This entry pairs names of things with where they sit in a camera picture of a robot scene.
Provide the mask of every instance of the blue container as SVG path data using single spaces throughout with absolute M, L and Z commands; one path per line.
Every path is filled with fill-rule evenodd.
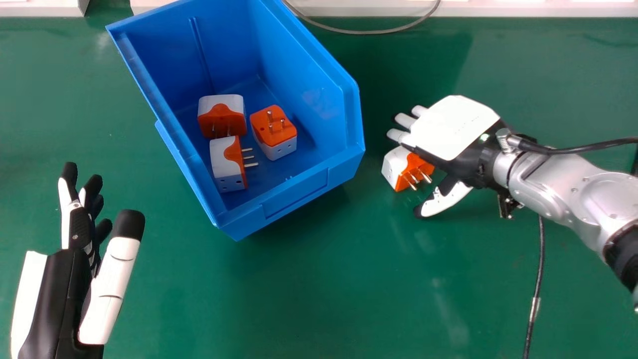
M 182 0 L 107 30 L 204 211 L 234 240 L 354 176 L 365 151 L 357 84 L 280 0 Z M 243 136 L 259 166 L 246 170 L 247 190 L 220 194 L 197 104 L 229 93 L 249 115 L 281 106 L 298 145 L 271 162 Z

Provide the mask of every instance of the green table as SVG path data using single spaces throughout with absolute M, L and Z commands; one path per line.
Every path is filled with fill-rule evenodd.
M 638 20 L 431 19 L 392 36 L 315 31 L 361 88 L 352 181 L 235 243 L 208 221 L 156 133 L 94 1 L 85 19 L 0 21 L 0 357 L 27 250 L 59 246 L 56 181 L 104 177 L 104 214 L 147 215 L 107 358 L 516 358 L 538 256 L 535 215 L 474 191 L 428 221 L 431 188 L 380 175 L 392 115 L 459 93 L 568 146 L 638 132 Z M 352 27 L 405 19 L 329 20 Z M 627 170 L 633 148 L 592 153 Z M 535 358 L 635 358 L 627 290 L 567 229 L 547 228 Z

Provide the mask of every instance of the robotic hand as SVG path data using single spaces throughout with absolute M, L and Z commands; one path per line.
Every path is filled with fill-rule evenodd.
M 638 178 L 595 167 L 583 151 L 635 143 L 636 138 L 580 148 L 552 149 L 514 135 L 492 109 L 463 96 L 448 96 L 430 109 L 395 120 L 409 132 L 387 136 L 447 173 L 418 218 L 455 205 L 473 188 L 498 194 L 500 215 L 523 206 L 571 228 L 633 294 L 638 312 Z
M 93 175 L 78 193 L 77 166 L 58 181 L 62 250 L 27 252 L 11 327 L 12 359 L 100 359 L 122 306 L 144 233 L 140 212 L 95 224 L 104 200 Z M 104 258 L 100 244 L 112 230 Z

